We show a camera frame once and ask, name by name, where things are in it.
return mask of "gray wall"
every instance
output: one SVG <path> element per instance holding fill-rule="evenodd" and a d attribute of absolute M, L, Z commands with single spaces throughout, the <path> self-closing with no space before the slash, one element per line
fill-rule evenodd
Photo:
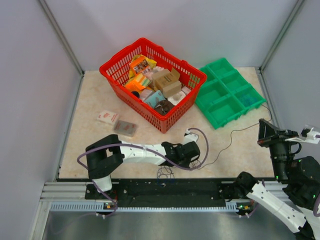
<path fill-rule="evenodd" d="M 0 8 L 0 238 L 27 239 L 79 75 L 36 0 Z"/>
<path fill-rule="evenodd" d="M 308 0 L 265 70 L 282 128 L 320 127 L 320 1 Z M 300 156 L 320 160 L 320 146 L 304 144 Z"/>
<path fill-rule="evenodd" d="M 202 67 L 260 66 L 295 0 L 47 0 L 85 70 L 146 37 Z"/>

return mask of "table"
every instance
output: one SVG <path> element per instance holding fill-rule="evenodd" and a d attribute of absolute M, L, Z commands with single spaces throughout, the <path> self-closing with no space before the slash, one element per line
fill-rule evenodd
<path fill-rule="evenodd" d="M 240 67 L 237 70 L 258 93 L 263 95 L 254 67 Z M 133 137 L 119 136 L 120 140 L 131 143 L 155 144 L 164 141 L 180 143 L 187 128 L 200 128 L 209 140 L 207 163 L 215 160 L 219 151 L 230 144 L 232 130 L 244 129 L 257 123 L 260 118 L 270 119 L 269 111 L 265 107 L 260 107 L 224 127 L 214 129 L 198 107 L 193 105 L 166 134 L 163 134 L 122 102 L 99 71 L 86 71 L 59 172 L 60 179 L 88 177 L 87 170 L 80 166 L 76 159 L 87 146 L 113 133 L 111 126 L 97 120 L 98 114 L 103 110 L 119 113 L 120 120 L 138 125 Z M 242 171 L 249 172 L 254 177 L 273 177 L 269 150 L 257 144 L 258 130 L 259 126 L 256 125 L 244 131 L 234 132 L 232 145 L 221 152 L 214 164 L 194 171 L 173 168 L 174 177 L 235 178 Z M 206 153 L 204 138 L 200 137 L 197 144 L 201 151 L 199 159 L 201 161 Z M 126 163 L 119 166 L 111 177 L 156 178 L 158 169 L 158 166 L 149 163 Z"/>

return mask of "green plastic organizer bin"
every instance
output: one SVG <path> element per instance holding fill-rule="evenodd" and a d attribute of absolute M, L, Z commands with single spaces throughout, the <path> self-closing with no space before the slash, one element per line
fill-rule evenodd
<path fill-rule="evenodd" d="M 215 129 L 266 102 L 225 58 L 200 70 L 207 75 L 207 81 L 195 103 Z"/>

